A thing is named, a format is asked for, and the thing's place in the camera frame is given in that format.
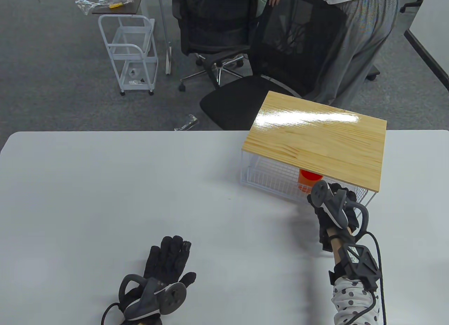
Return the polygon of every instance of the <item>red cup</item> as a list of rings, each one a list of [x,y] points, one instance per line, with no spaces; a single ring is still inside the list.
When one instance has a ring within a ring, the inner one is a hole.
[[[305,170],[300,170],[300,176],[298,177],[298,183],[300,184],[298,188],[304,192],[309,194],[311,192],[311,188],[314,184],[323,179],[323,176],[312,173]]]

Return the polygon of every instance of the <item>yellow object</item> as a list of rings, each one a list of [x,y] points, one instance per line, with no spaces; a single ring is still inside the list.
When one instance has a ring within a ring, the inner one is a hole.
[[[270,91],[242,150],[379,192],[387,122]]]
[[[117,8],[117,7],[120,7],[120,6],[123,6],[122,2],[119,2],[118,4],[111,4],[111,5],[109,5],[109,8],[113,9],[113,8]]]

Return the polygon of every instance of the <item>mesh chair back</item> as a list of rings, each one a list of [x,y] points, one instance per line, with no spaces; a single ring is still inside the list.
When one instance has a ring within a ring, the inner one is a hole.
[[[181,50],[214,54],[249,44],[257,0],[180,0]]]
[[[346,15],[323,0],[281,0],[260,17],[249,59],[266,75],[301,96],[315,87],[337,53]]]

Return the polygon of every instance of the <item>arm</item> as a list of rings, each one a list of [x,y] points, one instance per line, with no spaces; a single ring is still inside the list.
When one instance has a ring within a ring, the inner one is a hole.
[[[327,234],[329,236],[337,234],[335,227],[328,228]],[[330,240],[330,243],[332,245],[332,252],[334,253],[335,264],[338,264],[340,262],[338,250],[343,245],[343,242],[338,238],[334,238]],[[332,302],[337,309],[337,314],[334,316],[335,325],[345,325],[357,313],[367,309],[373,300],[372,296],[364,290],[359,280],[349,280],[345,277],[340,277],[334,285]],[[356,319],[353,325],[376,325],[380,313],[379,304],[376,301],[374,309]]]

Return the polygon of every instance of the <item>polka dot sleeve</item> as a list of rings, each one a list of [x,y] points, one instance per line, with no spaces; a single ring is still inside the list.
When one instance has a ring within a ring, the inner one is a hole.
[[[380,303],[379,296],[377,294],[375,296],[376,305],[374,309],[356,319],[351,325],[377,325]],[[373,298],[369,292],[364,290],[359,280],[340,277],[335,282],[332,303],[337,309],[337,314],[334,317],[335,325],[344,325],[356,314],[369,308],[373,303]]]

